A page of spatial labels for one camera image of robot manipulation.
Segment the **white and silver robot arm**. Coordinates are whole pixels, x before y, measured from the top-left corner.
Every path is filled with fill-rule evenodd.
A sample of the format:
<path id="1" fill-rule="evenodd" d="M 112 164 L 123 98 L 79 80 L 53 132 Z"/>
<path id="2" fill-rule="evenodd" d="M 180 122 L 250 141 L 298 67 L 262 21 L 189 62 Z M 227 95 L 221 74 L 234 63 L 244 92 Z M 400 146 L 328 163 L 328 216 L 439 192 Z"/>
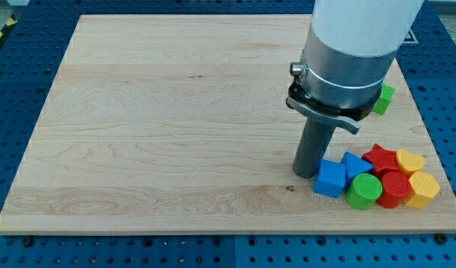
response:
<path id="1" fill-rule="evenodd" d="M 338 109 L 374 101 L 423 0 L 316 0 L 302 97 Z"/>

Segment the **green block behind arm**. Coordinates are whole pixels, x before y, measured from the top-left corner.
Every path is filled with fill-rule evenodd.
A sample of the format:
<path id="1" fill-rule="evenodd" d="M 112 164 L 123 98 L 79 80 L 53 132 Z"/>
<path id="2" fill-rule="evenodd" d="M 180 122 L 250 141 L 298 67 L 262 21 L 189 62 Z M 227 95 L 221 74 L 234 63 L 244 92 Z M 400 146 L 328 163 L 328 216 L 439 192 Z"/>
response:
<path id="1" fill-rule="evenodd" d="M 392 86 L 388 86 L 385 83 L 381 85 L 381 94 L 379 99 L 376 101 L 373 107 L 373 112 L 383 115 L 386 113 L 393 99 L 395 89 Z"/>

